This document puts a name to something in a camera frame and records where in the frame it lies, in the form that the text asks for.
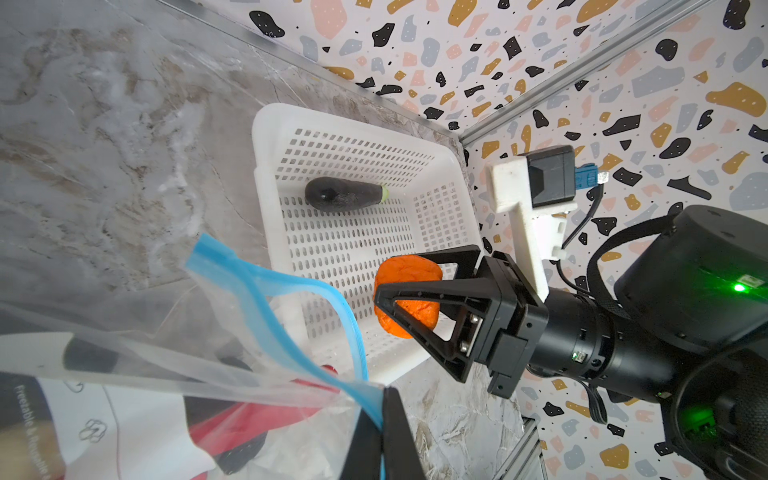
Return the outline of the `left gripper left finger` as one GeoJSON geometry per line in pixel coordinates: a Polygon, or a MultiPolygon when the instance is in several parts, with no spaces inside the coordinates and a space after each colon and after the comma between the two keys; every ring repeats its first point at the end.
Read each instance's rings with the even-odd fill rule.
{"type": "Polygon", "coordinates": [[[382,439],[380,429],[365,411],[361,411],[339,479],[383,479],[382,439]]]}

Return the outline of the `white plastic basket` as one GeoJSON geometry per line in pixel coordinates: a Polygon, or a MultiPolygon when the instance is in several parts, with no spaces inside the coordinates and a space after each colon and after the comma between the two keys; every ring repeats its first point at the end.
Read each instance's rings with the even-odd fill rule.
{"type": "Polygon", "coordinates": [[[359,121],[282,103],[252,124],[254,178],[273,270],[319,280],[350,305],[371,381],[389,384],[427,358],[379,325],[373,285],[390,257],[479,244],[469,191],[448,148],[359,121]],[[379,184],[381,204],[323,213],[307,183],[328,176],[379,184]]]}

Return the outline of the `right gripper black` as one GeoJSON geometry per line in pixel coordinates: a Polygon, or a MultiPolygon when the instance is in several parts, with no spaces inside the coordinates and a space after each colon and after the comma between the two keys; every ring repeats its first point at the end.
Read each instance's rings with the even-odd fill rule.
{"type": "Polygon", "coordinates": [[[454,380],[465,383],[480,364],[487,392],[509,399],[546,329],[548,312],[512,257],[484,255],[477,245],[416,254],[438,266],[456,264],[451,280],[385,283],[374,303],[402,327],[454,380]],[[410,314],[400,301],[440,304],[452,321],[448,339],[410,314]]]}

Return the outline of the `clear zip top bag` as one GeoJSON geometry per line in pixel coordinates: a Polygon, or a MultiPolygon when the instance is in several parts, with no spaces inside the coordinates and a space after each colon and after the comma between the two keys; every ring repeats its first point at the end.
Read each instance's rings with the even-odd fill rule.
{"type": "Polygon", "coordinates": [[[332,286],[200,238],[184,279],[1,298],[5,479],[335,479],[384,391],[332,286]]]}

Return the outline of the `purple toy eggplant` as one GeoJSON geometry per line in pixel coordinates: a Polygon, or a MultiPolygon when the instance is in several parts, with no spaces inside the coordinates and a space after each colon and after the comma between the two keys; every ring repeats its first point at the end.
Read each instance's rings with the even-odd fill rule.
{"type": "Polygon", "coordinates": [[[389,198],[386,186],[333,177],[311,180],[304,194],[310,206],[325,213],[351,212],[381,204],[389,198]]]}

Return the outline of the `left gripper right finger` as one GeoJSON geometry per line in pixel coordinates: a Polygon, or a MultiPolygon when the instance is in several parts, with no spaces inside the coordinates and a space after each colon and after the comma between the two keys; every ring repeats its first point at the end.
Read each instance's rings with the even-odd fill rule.
{"type": "Polygon", "coordinates": [[[383,394],[382,457],[382,479],[426,479],[401,396],[394,387],[387,387],[383,394]]]}

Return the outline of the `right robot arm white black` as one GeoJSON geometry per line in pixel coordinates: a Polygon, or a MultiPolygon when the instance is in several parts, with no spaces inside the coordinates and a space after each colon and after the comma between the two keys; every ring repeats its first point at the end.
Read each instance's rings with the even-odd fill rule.
{"type": "Polygon", "coordinates": [[[649,247],[612,286],[538,294],[513,259],[477,246],[427,254],[451,280],[376,288],[375,305],[455,380],[474,364],[509,397],[525,369],[661,406],[666,445],[715,479],[767,475],[767,228],[692,205],[611,236],[649,247]]]}

